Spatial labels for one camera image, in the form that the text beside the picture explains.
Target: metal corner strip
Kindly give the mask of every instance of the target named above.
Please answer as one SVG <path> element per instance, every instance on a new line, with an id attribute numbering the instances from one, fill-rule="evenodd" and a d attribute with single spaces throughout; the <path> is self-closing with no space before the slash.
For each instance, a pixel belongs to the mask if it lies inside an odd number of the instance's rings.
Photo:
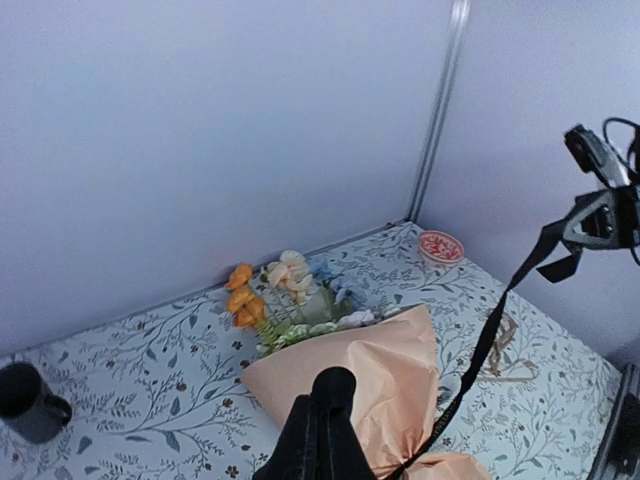
<path id="1" fill-rule="evenodd" d="M 405 217 L 405 220 L 410 222 L 416 223 L 420 216 L 429 177 L 433 170 L 444 120 L 449 107 L 449 99 L 453 89 L 460 51 L 462 49 L 462 40 L 469 19 L 470 7 L 471 0 L 455 0 L 451 10 L 447 53 L 440 77 L 436 101 L 427 127 L 423 156 L 418 167 L 415 186 L 409 203 L 409 210 Z"/>

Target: black cup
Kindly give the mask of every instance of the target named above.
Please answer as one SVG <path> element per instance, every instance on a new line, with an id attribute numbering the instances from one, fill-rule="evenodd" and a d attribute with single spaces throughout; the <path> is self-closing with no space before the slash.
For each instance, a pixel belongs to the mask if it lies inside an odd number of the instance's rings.
<path id="1" fill-rule="evenodd" d="M 71 405 L 51 393 L 35 367 L 18 362 L 0 370 L 0 418 L 31 443 L 55 437 L 71 420 Z"/>

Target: small red dish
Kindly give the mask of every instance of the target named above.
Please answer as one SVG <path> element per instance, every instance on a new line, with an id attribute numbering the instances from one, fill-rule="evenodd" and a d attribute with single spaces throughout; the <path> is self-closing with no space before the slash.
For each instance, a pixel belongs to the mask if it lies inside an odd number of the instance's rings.
<path id="1" fill-rule="evenodd" d="M 441 265 L 454 265 L 464 258 L 462 244 L 437 230 L 428 230 L 420 234 L 420 253 L 429 260 Z"/>

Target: light purple wall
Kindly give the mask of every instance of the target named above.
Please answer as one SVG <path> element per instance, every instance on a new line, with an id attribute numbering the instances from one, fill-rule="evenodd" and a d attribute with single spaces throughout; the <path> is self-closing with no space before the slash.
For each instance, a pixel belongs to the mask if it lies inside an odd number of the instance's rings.
<path id="1" fill-rule="evenodd" d="M 451 232 L 508 280 L 542 225 L 595 190 L 563 133 L 640 120 L 639 25 L 635 0 L 475 0 L 422 225 Z M 639 284 L 629 252 L 587 252 L 575 277 L 531 274 L 519 291 L 622 363 L 640 361 Z"/>
<path id="2" fill-rule="evenodd" d="M 0 354 L 401 218 L 450 10 L 0 3 Z"/>

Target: mug handle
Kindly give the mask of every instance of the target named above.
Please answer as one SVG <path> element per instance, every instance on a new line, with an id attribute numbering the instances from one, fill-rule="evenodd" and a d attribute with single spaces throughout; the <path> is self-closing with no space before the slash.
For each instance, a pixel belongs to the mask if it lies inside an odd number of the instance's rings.
<path id="1" fill-rule="evenodd" d="M 49 412 L 60 418 L 63 426 L 71 421 L 71 405 L 66 400 L 49 394 L 44 398 L 44 406 Z"/>

